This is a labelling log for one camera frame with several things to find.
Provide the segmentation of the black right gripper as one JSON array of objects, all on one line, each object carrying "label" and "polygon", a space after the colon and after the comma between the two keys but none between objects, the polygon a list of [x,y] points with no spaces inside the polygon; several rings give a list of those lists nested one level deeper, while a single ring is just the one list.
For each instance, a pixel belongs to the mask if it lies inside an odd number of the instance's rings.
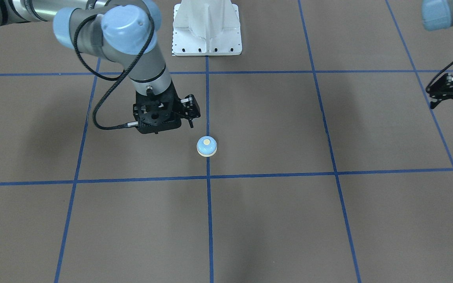
[{"label": "black right gripper", "polygon": [[145,94],[136,92],[135,120],[138,132],[158,134],[181,127],[181,118],[175,113],[178,110],[177,102],[174,84],[160,94],[154,94],[150,88]]}]

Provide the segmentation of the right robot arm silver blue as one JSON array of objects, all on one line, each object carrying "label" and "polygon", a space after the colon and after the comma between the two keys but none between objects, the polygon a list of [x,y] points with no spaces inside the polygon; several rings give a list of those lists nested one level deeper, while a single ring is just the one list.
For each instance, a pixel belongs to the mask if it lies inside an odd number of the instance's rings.
[{"label": "right robot arm silver blue", "polygon": [[[93,109],[95,127],[158,134],[181,127],[188,108],[178,97],[158,46],[162,15],[151,0],[0,0],[0,26],[51,22],[56,39],[96,77],[113,82]],[[129,79],[133,122],[103,126],[101,106]]]}]

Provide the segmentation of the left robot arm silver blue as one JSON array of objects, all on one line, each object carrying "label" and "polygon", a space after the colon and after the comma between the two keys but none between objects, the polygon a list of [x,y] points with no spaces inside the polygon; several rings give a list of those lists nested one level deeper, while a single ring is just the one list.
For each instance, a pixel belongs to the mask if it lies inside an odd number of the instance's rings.
[{"label": "left robot arm silver blue", "polygon": [[[427,31],[453,27],[453,0],[423,0],[421,4],[423,26]],[[453,75],[447,70],[453,61],[440,70],[427,84],[425,92],[429,95],[431,110],[441,102],[453,100]]]}]

